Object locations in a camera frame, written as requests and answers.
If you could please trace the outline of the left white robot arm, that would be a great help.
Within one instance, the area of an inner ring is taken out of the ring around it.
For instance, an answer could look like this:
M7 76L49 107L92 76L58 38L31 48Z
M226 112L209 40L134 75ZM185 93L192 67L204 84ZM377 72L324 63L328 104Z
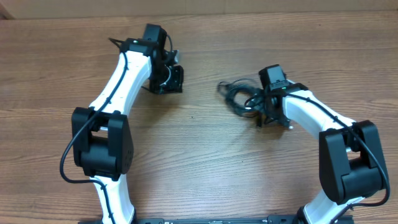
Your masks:
M86 178L94 184L103 217L99 223L136 223L136 210L129 198L127 172L134 156L128 116L144 82L147 91L164 95L182 92L183 67L179 51L166 50L171 41L161 26L147 24L140 39L110 40L119 49L115 71L101 94L87 108L72 113L72 139L60 160L60 175L69 152Z

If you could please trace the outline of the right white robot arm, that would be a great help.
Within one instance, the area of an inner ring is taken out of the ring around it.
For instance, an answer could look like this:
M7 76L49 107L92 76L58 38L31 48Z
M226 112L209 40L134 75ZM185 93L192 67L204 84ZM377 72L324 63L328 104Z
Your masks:
M391 195L376 125L356 122L319 101L303 84L287 79L282 67L259 71L260 107L266 123L295 121L318 140L321 191L299 208L292 223L352 223L355 207L379 207Z

